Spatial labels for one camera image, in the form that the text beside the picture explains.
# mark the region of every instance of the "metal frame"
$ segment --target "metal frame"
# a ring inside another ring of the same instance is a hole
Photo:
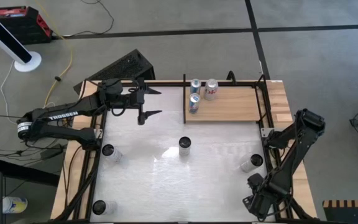
[[[255,89],[255,95],[257,98],[257,104],[258,104],[258,110],[259,110],[259,115],[260,115],[260,119],[258,121],[256,121],[256,123],[259,125],[260,128],[274,128],[273,125],[273,118],[272,118],[272,113],[271,113],[271,109],[270,109],[270,101],[269,101],[269,93],[268,93],[268,89],[267,89],[267,85],[266,85],[266,77],[265,75],[262,75],[257,81],[237,81],[236,77],[234,75],[234,73],[232,71],[229,72],[228,76],[227,76],[227,80],[231,80],[232,82],[218,82],[219,86],[248,86],[251,88]],[[131,83],[123,83],[123,86],[132,86]],[[183,122],[186,122],[186,118],[185,118],[185,90],[187,86],[190,86],[190,82],[188,82],[186,80],[186,74],[183,74],[183,81],[182,82],[160,82],[160,83],[154,83],[154,82],[150,82],[147,84],[148,86],[152,87],[152,86],[177,86],[177,87],[183,87]],[[262,99],[264,101],[264,107],[265,107],[265,114],[262,114],[262,110],[261,110],[261,105],[259,102],[259,92],[258,90],[261,91],[262,93]],[[264,120],[266,119],[267,121],[267,126],[265,126],[264,124]],[[91,122],[91,126],[94,127],[95,126],[95,121],[96,119],[92,119]],[[104,128],[106,125],[106,113],[103,114],[102,117],[102,124],[101,124],[101,129]],[[261,140],[262,140],[262,145],[263,145],[263,141],[264,141],[264,137],[262,136],[262,134],[260,134]],[[281,159],[280,159],[280,153],[278,150],[273,151],[274,154],[274,159],[275,162],[277,164],[281,163]],[[266,168],[267,168],[267,172],[271,171],[273,169],[273,165],[272,165],[272,161],[271,161],[271,157],[270,157],[270,153],[268,149],[264,148],[264,157],[265,157],[265,164],[266,164]],[[89,162],[90,162],[90,156],[86,156],[85,157],[85,162],[83,164],[83,169],[81,171],[81,179],[83,180],[84,176],[86,176],[86,173],[88,171],[88,166],[89,166]],[[100,161],[100,151],[98,151],[95,155],[94,158],[94,163],[99,166],[99,161]],[[88,197],[88,203],[86,205],[86,215],[85,215],[85,220],[90,220],[91,217],[91,210],[92,210],[92,202],[93,202],[93,196],[94,196],[94,190],[95,190],[95,185],[96,185],[96,178],[94,179],[94,181],[92,181],[92,183],[90,184],[89,187],[89,197]],[[274,212],[279,211],[278,206],[274,206],[273,207]],[[80,205],[76,207],[76,210],[74,211],[74,219],[78,219],[78,214],[80,211]],[[292,212],[290,211],[290,209],[286,210],[287,213],[287,218],[293,218]],[[281,219],[280,214],[277,214],[275,216],[276,220]]]

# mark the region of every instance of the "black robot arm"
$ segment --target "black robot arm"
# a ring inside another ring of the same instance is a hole
[[[94,150],[100,147],[93,128],[83,128],[80,130],[52,126],[48,123],[59,119],[71,118],[74,116],[97,116],[106,110],[122,109],[122,115],[126,109],[139,110],[138,124],[143,125],[145,120],[161,111],[143,112],[145,94],[161,94],[149,88],[143,78],[133,81],[135,88],[129,89],[128,94],[122,93],[122,83],[120,79],[113,78],[98,83],[98,89],[90,96],[78,100],[76,103],[54,106],[50,108],[39,108],[26,113],[21,119],[17,120],[17,132],[21,140],[36,141],[40,138],[60,138],[78,141],[85,150]]]
[[[325,122],[324,118],[307,109],[299,110],[295,116],[293,124],[283,131],[271,131],[264,141],[264,149],[270,150],[284,149],[288,146],[289,140],[295,140],[282,163],[271,170],[265,178],[260,174],[248,178],[252,195],[244,198],[243,203],[259,220],[265,220],[270,215],[269,208],[285,199],[289,201],[288,207],[293,207],[300,218],[311,218],[293,199],[292,175],[310,146],[324,133]]]

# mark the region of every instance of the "desk leg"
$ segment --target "desk leg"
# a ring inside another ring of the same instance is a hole
[[[41,170],[19,166],[0,160],[0,172],[7,177],[13,177],[31,182],[56,186],[59,183],[59,175],[51,174]]]

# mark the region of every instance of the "blue can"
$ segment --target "blue can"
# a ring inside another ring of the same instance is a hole
[[[189,100],[189,112],[190,113],[197,113],[198,111],[198,107],[200,105],[200,96],[197,93],[192,93],[190,95],[190,100]]]
[[[192,93],[200,94],[200,90],[201,90],[201,82],[196,78],[193,79],[190,82],[190,94]]]

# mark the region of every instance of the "concrete floor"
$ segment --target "concrete floor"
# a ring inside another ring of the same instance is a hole
[[[100,32],[109,26],[109,17],[98,4],[86,5],[78,0],[40,2],[63,34],[87,29]],[[250,28],[242,0],[103,0],[103,3],[115,18],[112,33]],[[252,0],[251,3],[258,27],[358,24],[358,1]],[[0,7],[18,5],[38,8],[33,0],[0,0]],[[326,118],[326,133],[305,159],[314,204],[318,216],[325,219],[323,200],[358,199],[358,135],[348,122],[358,112],[358,29],[264,32],[260,38],[271,79],[284,81],[292,113],[309,108]],[[78,96],[72,90],[73,85],[134,49],[139,49],[153,64],[160,80],[180,79],[183,73],[190,78],[225,78],[229,70],[234,71],[237,79],[255,79],[261,73],[251,33],[78,39],[68,43],[74,48],[73,66],[50,99],[57,104],[75,101]],[[60,74],[69,60],[69,51],[61,40],[27,48],[38,51],[43,64],[30,73],[12,71],[4,91],[9,112],[14,116],[43,105],[53,77]],[[0,85],[11,62],[0,50]],[[0,114],[4,113],[0,93]],[[0,149],[24,148],[17,138],[16,127],[0,118]],[[53,172],[61,167],[61,158],[36,165]],[[45,193],[39,195],[35,187],[39,186],[24,184],[16,192],[31,198],[35,207],[11,216],[8,221],[44,222],[49,218],[55,188],[44,187]]]

